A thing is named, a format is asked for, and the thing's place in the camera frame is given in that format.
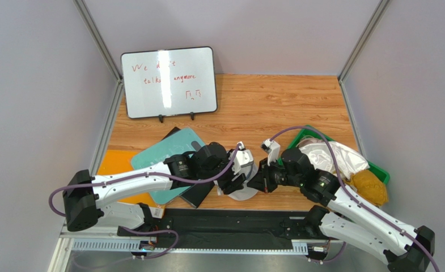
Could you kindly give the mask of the white mesh laundry bag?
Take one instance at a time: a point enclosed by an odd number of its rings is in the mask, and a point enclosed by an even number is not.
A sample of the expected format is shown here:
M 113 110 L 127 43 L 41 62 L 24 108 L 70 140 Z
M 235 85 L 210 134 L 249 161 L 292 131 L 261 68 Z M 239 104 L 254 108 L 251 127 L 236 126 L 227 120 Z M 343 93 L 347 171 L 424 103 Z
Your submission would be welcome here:
M 257 190 L 247 187 L 247 183 L 251 178 L 253 178 L 255 176 L 256 173 L 257 173 L 257 165 L 255 163 L 254 169 L 253 169 L 251 175 L 247 177 L 246 181 L 243 184 L 244 188 L 242 190 L 237 190 L 237 191 L 235 191 L 229 195 L 226 195 L 226 196 L 229 196 L 230 198 L 232 198 L 236 201 L 245 201 L 245 200 L 248 200 L 248 199 L 254 197 L 257 194 Z

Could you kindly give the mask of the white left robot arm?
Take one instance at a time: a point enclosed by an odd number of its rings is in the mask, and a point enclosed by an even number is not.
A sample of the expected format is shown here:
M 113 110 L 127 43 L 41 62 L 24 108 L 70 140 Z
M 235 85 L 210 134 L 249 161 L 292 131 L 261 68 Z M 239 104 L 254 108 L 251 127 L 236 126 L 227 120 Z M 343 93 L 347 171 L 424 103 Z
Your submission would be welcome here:
M 64 205 L 61 215 L 70 232 L 98 224 L 134 230 L 148 223 L 151 211 L 146 204 L 120 203 L 121 199 L 205 183 L 219 186 L 224 194 L 238 194 L 246 188 L 253 167 L 253 156 L 242 142 L 232 150 L 212 142 L 134 171 L 93 176 L 81 170 L 58 189 Z

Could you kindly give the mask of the white garment in tray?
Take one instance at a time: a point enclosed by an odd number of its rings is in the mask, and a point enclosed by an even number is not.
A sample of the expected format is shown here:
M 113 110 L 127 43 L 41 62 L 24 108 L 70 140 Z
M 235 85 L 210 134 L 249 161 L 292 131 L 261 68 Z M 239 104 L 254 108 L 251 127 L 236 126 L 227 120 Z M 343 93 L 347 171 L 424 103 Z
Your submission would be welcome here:
M 343 179 L 370 168 L 368 161 L 358 151 L 335 141 L 329 141 L 329 144 L 333 156 L 323 140 L 306 139 L 297 148 L 308 156 L 316 169 L 332 172 L 335 176 L 336 170 L 339 170 Z

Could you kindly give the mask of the teal shirt folding board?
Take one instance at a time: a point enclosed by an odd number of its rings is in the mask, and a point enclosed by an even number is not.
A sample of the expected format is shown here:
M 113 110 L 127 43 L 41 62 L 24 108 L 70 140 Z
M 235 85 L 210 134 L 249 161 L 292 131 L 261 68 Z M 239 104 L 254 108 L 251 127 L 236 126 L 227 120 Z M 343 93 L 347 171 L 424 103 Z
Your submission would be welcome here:
M 186 151 L 182 154 L 170 155 L 168 158 L 165 157 L 165 154 L 168 153 L 168 145 L 172 143 L 172 141 L 167 138 L 164 142 L 160 141 L 155 145 L 145 149 L 139 154 L 135 155 L 131 160 L 131 165 L 135 170 L 143 170 L 143 171 L 152 171 L 152 172 L 160 172 L 166 173 L 171 176 L 179 176 L 183 179 L 190 179 L 189 173 L 189 163 L 188 159 L 191 155 L 193 155 L 196 151 Z M 176 188 L 183 188 L 186 186 L 190 186 L 191 183 L 183 183 L 179 181 L 173 182 L 173 187 L 167 190 L 173 190 Z

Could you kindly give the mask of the green plastic tray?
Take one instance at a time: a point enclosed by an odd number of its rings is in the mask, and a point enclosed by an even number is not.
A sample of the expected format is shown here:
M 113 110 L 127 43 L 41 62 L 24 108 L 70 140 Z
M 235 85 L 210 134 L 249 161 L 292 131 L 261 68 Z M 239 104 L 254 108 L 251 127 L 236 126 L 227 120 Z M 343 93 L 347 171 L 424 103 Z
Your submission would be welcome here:
M 368 161 L 358 151 L 342 144 L 310 125 L 296 126 L 278 132 L 275 137 L 290 130 L 298 130 L 288 148 L 298 148 L 306 154 L 317 169 L 336 173 L 339 170 L 344 179 L 364 170 L 369 170 L 378 180 L 388 184 L 389 173 Z

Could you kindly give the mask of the white dry-erase board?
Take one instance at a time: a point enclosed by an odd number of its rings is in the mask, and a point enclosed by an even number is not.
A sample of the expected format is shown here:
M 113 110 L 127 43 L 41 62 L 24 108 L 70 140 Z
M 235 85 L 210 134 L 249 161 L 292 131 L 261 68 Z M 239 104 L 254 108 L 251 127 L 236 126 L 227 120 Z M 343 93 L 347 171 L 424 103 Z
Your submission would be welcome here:
M 126 114 L 131 119 L 211 113 L 218 109 L 209 46 L 121 55 Z

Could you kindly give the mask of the mustard yellow garment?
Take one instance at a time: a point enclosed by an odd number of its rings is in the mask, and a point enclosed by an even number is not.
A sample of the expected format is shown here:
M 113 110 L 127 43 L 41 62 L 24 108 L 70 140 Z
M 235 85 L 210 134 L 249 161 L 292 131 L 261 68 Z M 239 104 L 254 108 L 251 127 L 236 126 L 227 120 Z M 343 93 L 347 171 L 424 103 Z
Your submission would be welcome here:
M 385 184 L 368 169 L 351 174 L 345 183 L 374 206 L 381 207 L 389 201 Z

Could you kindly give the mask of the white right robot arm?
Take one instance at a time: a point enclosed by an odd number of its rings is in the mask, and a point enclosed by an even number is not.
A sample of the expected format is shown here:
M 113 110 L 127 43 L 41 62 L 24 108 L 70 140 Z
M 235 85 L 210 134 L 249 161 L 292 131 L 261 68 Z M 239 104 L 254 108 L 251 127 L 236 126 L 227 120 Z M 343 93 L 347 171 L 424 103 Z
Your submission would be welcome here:
M 305 217 L 308 232 L 336 238 L 380 260 L 389 271 L 426 271 L 435 251 L 435 233 L 415 228 L 386 214 L 338 178 L 316 169 L 297 148 L 285 150 L 282 163 L 260 161 L 248 186 L 270 193 L 278 186 L 294 186 L 316 203 Z

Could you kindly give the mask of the black board under teal board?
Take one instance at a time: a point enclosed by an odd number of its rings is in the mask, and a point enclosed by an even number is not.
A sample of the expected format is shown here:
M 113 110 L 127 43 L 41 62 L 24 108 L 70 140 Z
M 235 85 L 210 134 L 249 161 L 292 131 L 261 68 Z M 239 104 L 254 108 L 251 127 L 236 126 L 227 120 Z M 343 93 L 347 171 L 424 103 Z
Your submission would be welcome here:
M 190 128 L 179 129 L 178 127 L 174 127 L 163 138 L 162 142 L 167 138 L 169 138 L 172 143 L 168 145 L 168 153 L 165 154 L 164 159 L 170 155 L 182 154 L 186 151 L 198 151 L 205 145 L 202 139 Z M 165 205 L 179 197 L 190 206 L 198 208 L 213 187 L 213 183 L 190 184 L 190 186 L 183 188 L 157 191 L 150 194 L 157 204 Z

